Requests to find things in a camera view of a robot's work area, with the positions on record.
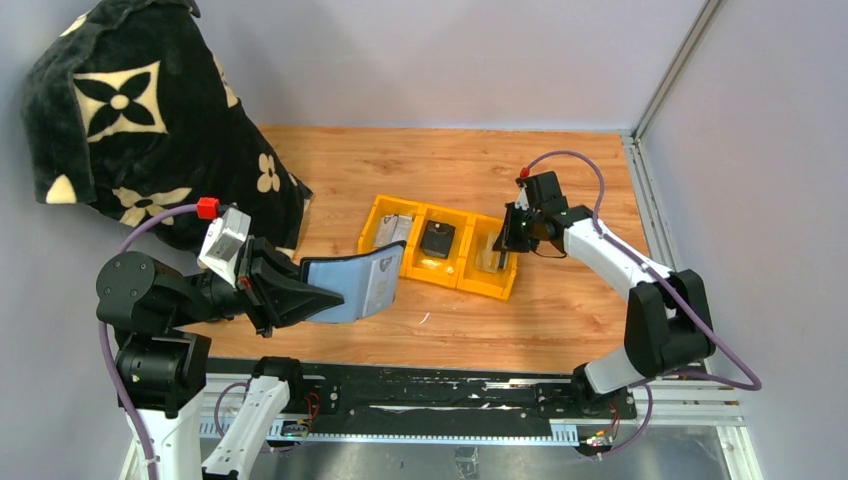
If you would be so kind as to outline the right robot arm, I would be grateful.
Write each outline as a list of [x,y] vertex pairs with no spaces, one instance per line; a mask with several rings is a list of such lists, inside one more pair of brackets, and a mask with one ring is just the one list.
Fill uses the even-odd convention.
[[535,252],[550,244],[603,279],[626,302],[623,343],[576,367],[571,403],[596,417],[627,387],[682,369],[714,354],[716,345],[702,278],[674,271],[632,250],[584,205],[570,206],[552,171],[522,170],[520,193],[507,204],[497,251]]

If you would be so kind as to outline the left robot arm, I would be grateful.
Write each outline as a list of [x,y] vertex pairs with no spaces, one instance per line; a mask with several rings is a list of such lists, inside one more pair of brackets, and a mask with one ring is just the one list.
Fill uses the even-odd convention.
[[309,284],[302,266],[261,238],[227,249],[191,276],[123,251],[103,266],[96,289],[106,366],[143,479],[246,479],[277,415],[298,411],[306,400],[297,360],[261,358],[245,405],[217,450],[203,455],[199,427],[211,339],[190,333],[190,325],[246,315],[266,337],[344,302]]

